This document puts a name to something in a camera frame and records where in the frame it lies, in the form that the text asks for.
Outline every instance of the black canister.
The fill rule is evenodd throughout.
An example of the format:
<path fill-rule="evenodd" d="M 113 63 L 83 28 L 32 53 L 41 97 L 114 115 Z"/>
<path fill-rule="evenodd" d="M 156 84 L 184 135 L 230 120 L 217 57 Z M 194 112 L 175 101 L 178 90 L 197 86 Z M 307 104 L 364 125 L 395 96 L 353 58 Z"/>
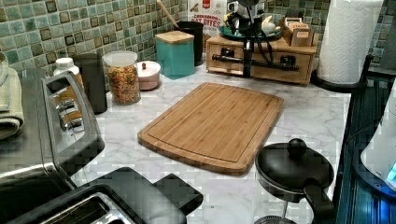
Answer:
<path fill-rule="evenodd" d="M 194 36 L 194 66 L 201 65 L 204 44 L 204 25 L 197 21 L 179 21 L 175 30 Z"/>
<path fill-rule="evenodd" d="M 73 57 L 79 68 L 85 93 L 90 100 L 94 114 L 107 111 L 106 84 L 102 57 L 95 53 L 80 54 Z"/>

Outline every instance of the dish towel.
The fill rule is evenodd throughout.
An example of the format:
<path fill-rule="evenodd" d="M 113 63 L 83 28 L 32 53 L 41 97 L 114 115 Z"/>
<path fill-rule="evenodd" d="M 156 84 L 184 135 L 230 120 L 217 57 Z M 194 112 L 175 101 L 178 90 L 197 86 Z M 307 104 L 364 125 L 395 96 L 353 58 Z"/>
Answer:
<path fill-rule="evenodd" d="M 8 86 L 4 86 L 4 82 L 8 76 L 7 57 L 0 52 L 0 111 L 8 109 Z"/>
<path fill-rule="evenodd" d="M 12 68 L 8 68 L 8 75 L 0 85 L 0 105 L 0 139 L 4 139 L 23 125 L 21 83 Z"/>

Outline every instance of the black lid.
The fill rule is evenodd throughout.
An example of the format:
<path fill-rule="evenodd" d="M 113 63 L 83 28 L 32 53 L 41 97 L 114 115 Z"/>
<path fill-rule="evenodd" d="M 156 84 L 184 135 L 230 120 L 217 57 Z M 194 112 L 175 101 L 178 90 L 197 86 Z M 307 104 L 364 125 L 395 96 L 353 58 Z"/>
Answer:
<path fill-rule="evenodd" d="M 282 189 L 302 191 L 307 179 L 316 179 L 326 189 L 332 183 L 332 165 L 301 139 L 263 147 L 256 167 L 266 180 Z"/>

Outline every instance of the wooden spoon handle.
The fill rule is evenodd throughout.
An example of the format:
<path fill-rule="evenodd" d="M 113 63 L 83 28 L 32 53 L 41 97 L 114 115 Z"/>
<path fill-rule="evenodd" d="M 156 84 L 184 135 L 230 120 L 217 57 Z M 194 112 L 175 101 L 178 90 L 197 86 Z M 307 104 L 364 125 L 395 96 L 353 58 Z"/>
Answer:
<path fill-rule="evenodd" d="M 171 14 L 168 12 L 168 9 L 166 9 L 166 7 L 163 5 L 163 2 L 161 0 L 157 0 L 157 3 L 158 3 L 158 5 L 160 5 L 161 9 L 166 14 L 166 16 L 168 17 L 169 21 L 171 21 L 172 24 L 178 29 L 178 25 L 177 25 L 176 21 L 173 19 Z"/>

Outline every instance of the glass jar with cereal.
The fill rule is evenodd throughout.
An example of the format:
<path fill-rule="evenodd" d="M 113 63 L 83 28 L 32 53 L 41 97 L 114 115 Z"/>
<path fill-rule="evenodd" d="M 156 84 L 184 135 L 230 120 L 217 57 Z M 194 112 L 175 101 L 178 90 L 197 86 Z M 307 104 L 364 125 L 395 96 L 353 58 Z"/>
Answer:
<path fill-rule="evenodd" d="M 113 103 L 129 105 L 140 100 L 139 76 L 136 69 L 137 54 L 120 50 L 103 57 L 107 65 L 107 76 Z"/>

